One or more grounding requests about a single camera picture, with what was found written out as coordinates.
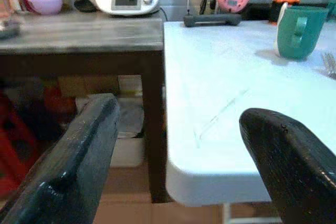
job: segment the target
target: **scratch mark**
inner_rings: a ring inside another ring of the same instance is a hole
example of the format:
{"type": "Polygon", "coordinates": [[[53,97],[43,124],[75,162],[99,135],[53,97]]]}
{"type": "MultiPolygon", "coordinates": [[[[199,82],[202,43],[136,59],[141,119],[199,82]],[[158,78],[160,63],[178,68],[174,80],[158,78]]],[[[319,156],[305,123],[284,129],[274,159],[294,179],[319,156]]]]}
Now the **scratch mark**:
{"type": "Polygon", "coordinates": [[[238,99],[243,97],[249,89],[245,89],[241,91],[237,96],[231,99],[220,111],[217,115],[215,115],[201,130],[201,134],[199,135],[199,140],[202,139],[204,133],[206,133],[216,122],[218,122],[219,117],[227,110],[228,107],[235,105],[238,99]]]}

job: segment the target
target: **power cord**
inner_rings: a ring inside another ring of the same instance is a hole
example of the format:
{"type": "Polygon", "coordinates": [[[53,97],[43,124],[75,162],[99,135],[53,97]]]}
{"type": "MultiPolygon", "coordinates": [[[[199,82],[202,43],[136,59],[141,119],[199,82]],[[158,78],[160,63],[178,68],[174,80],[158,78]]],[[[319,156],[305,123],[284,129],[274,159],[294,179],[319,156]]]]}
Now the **power cord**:
{"type": "Polygon", "coordinates": [[[160,7],[160,10],[163,12],[164,17],[166,18],[166,21],[168,21],[167,13],[165,12],[165,10],[162,7],[160,7]]]}

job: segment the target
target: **black handle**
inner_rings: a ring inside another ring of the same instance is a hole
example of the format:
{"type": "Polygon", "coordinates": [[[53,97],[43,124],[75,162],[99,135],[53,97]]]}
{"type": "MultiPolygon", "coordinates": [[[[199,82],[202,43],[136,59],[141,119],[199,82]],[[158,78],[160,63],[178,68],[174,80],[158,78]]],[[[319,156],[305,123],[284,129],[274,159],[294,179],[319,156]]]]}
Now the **black handle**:
{"type": "Polygon", "coordinates": [[[193,27],[196,23],[217,22],[236,26],[241,21],[240,14],[214,14],[214,15],[185,15],[184,25],[186,27],[193,27]]]}

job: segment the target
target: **fork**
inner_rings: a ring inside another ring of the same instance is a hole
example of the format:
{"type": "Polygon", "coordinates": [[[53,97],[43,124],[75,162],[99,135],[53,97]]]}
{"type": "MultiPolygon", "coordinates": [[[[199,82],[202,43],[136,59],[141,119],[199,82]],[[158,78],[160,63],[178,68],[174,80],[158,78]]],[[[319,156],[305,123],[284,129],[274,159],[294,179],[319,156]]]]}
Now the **fork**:
{"type": "Polygon", "coordinates": [[[322,54],[323,63],[325,69],[327,70],[327,74],[331,77],[336,79],[336,61],[332,53],[327,52],[322,54]]]}

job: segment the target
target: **table leg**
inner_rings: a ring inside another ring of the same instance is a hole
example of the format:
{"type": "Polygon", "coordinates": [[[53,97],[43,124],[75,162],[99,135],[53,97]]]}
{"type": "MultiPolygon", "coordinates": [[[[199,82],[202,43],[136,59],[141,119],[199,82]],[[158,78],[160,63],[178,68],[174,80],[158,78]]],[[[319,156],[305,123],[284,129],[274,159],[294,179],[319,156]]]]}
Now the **table leg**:
{"type": "Polygon", "coordinates": [[[162,53],[143,58],[142,89],[145,133],[153,203],[167,202],[165,189],[166,139],[163,135],[163,59],[162,53]]]}

